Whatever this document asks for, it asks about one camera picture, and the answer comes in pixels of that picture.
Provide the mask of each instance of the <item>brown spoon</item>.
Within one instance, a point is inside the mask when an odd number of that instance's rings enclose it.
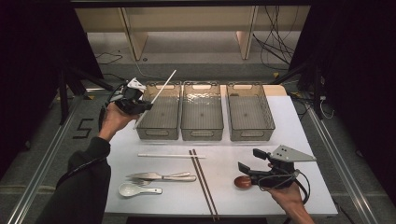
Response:
[[[249,189],[251,187],[251,180],[248,175],[238,176],[233,183],[240,189]]]

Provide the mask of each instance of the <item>silver fork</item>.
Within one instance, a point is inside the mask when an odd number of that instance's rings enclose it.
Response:
[[[183,172],[183,173],[178,173],[178,174],[174,174],[174,175],[169,175],[171,177],[182,177],[182,176],[189,176],[190,172]],[[149,185],[153,180],[150,179],[140,179],[140,178],[132,178],[132,183],[139,185],[139,186],[145,186],[145,185]]]

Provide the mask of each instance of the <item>white chopstick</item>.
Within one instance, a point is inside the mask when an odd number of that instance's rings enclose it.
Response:
[[[152,104],[154,104],[155,100],[157,100],[157,97],[160,95],[160,93],[163,91],[163,89],[165,88],[165,86],[168,84],[169,80],[172,78],[172,76],[175,74],[176,70],[172,73],[172,75],[168,78],[168,80],[166,80],[165,84],[163,84],[163,87],[160,89],[160,91],[157,93],[157,95],[154,97],[154,99],[151,101]],[[137,120],[137,122],[134,124],[133,129],[135,130],[137,128],[137,125],[139,125],[140,122],[142,122],[143,118],[146,116],[146,114],[148,113],[147,110],[145,110],[145,112],[143,112],[143,114],[140,116],[140,118]]]
[[[168,155],[168,154],[142,154],[139,153],[137,154],[138,157],[169,157],[169,158],[186,158],[189,159],[191,157],[196,157],[196,158],[200,158],[200,159],[204,159],[206,158],[205,155]]]

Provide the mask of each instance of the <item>gray floor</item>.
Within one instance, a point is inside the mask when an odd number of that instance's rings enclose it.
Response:
[[[258,38],[264,39],[268,34],[260,32]],[[123,34],[89,34],[94,53],[99,56],[107,52],[121,55],[122,58],[111,64],[101,64],[106,82],[110,84],[120,83],[120,77],[131,79],[137,77],[144,82],[156,78],[166,78],[173,70],[177,70],[175,78],[179,80],[206,79],[226,82],[229,80],[260,80],[264,83],[274,80],[274,73],[280,75],[285,73],[286,64],[271,57],[264,52],[261,57],[261,47],[253,41],[248,60],[242,60],[239,47],[234,33],[150,33],[147,45],[142,55],[142,60],[135,63],[128,50],[126,38]],[[299,37],[298,32],[289,34],[288,45],[294,48]],[[99,63],[111,62],[120,56],[102,55],[97,61]],[[262,64],[274,66],[279,69],[271,69]],[[296,80],[294,77],[284,83],[287,91],[295,92]],[[90,82],[84,82],[87,88],[96,88]],[[77,131],[82,119],[88,120],[84,125],[91,127],[89,137],[97,134],[97,114],[107,92],[92,91],[81,102],[72,99],[71,105],[77,105],[73,120],[68,124],[65,135],[59,143],[56,154],[49,162],[48,170],[44,173],[40,188],[34,199],[27,205],[26,214],[22,223],[34,223],[35,218],[54,191],[57,179],[64,173],[68,157],[76,150],[83,149],[88,144],[88,139],[74,139],[85,133]],[[315,115],[308,109],[307,105],[294,101],[296,113],[300,114],[301,123],[309,144],[318,158],[318,166],[323,174],[329,191],[334,201],[346,212],[355,223],[367,223],[366,218],[361,216],[361,210],[354,202],[354,196],[345,184],[343,176],[334,164],[329,149],[326,148],[315,123]],[[325,111],[332,111],[329,105],[324,105]],[[21,196],[32,181],[37,168],[43,158],[48,155],[48,150],[54,145],[52,139],[57,136],[60,121],[60,102],[54,99],[49,108],[48,115],[36,130],[31,139],[31,149],[23,151],[8,169],[6,175],[0,182],[0,223],[7,223],[18,205]],[[346,162],[348,171],[352,174],[358,189],[368,207],[373,212],[377,223],[396,223],[396,209],[388,198],[386,192],[376,181],[375,176],[366,164],[364,158],[355,153],[355,146],[348,132],[337,116],[332,119],[324,119],[321,124],[325,127],[332,138],[336,150],[340,152]],[[347,215],[339,212],[336,217],[315,217],[317,223],[350,223]],[[283,223],[284,217],[268,217],[269,223]],[[103,223],[125,223],[126,217],[105,216]]]

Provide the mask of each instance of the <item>white spoon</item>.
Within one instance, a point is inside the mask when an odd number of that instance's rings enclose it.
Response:
[[[139,193],[157,193],[157,194],[162,194],[163,190],[162,189],[156,189],[156,188],[142,188],[140,186],[137,186],[136,184],[132,183],[123,183],[119,187],[119,193],[120,195],[124,197],[132,197],[136,194]]]

